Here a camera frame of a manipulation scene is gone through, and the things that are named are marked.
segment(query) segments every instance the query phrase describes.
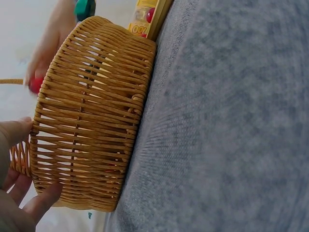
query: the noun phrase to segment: hand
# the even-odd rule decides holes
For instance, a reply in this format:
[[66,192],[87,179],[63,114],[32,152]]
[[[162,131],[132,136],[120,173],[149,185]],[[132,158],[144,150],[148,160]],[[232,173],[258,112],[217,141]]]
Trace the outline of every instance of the hand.
[[25,85],[29,85],[33,78],[45,77],[58,49],[76,26],[74,7],[73,0],[58,0],[28,65]]
[[19,208],[32,181],[9,168],[9,149],[27,138],[31,126],[31,118],[0,122],[0,231],[35,232],[37,223],[58,201],[62,192],[60,184],[52,184],[42,194],[32,198],[23,209]]

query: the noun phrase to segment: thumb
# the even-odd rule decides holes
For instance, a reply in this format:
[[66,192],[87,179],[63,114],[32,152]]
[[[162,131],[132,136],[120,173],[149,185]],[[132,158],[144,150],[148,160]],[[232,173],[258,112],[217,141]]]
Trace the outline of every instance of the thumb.
[[0,122],[0,146],[11,148],[17,143],[23,141],[30,133],[32,120],[25,117],[20,121]]

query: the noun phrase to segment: small toy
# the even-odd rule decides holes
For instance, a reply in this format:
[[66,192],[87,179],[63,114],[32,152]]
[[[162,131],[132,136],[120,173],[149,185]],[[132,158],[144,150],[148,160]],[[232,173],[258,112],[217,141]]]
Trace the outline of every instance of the small toy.
[[138,0],[128,30],[155,41],[173,0]]
[[29,83],[29,90],[34,94],[39,94],[44,77],[33,78]]
[[148,13],[147,13],[147,15],[146,15],[146,20],[147,20],[148,23],[151,23],[151,20],[152,20],[152,18],[153,18],[153,16],[154,16],[154,12],[155,12],[155,7],[151,8],[151,9],[148,11]]

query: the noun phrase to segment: finger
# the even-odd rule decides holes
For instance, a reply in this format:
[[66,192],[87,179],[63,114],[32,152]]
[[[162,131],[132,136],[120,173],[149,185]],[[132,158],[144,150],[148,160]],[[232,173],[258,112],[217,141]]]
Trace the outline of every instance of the finger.
[[15,201],[18,206],[29,191],[31,183],[32,179],[30,177],[27,177],[25,175],[19,175],[14,187],[9,192],[10,197]]
[[32,127],[32,120],[30,117],[25,117],[20,121],[0,122],[0,135],[4,136],[6,141],[0,141],[1,146],[10,147],[23,141],[30,133]]
[[19,175],[20,175],[19,172],[10,168],[6,178],[4,179],[4,182],[3,182],[3,185],[2,185],[2,190],[7,192],[15,184]]
[[56,203],[61,195],[62,185],[55,183],[49,186],[43,193],[32,198],[23,208],[31,215],[36,224],[39,223],[44,214]]
[[30,81],[35,78],[35,73],[40,63],[50,63],[57,50],[59,41],[59,33],[57,30],[46,30],[41,41],[32,55],[31,62],[28,65],[25,85],[29,85]]

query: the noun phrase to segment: basket handle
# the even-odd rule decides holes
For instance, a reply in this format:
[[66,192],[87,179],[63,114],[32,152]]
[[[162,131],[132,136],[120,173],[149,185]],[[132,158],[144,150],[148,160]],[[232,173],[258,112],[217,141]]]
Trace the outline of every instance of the basket handle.
[[0,84],[22,85],[23,83],[24,83],[23,79],[0,79]]

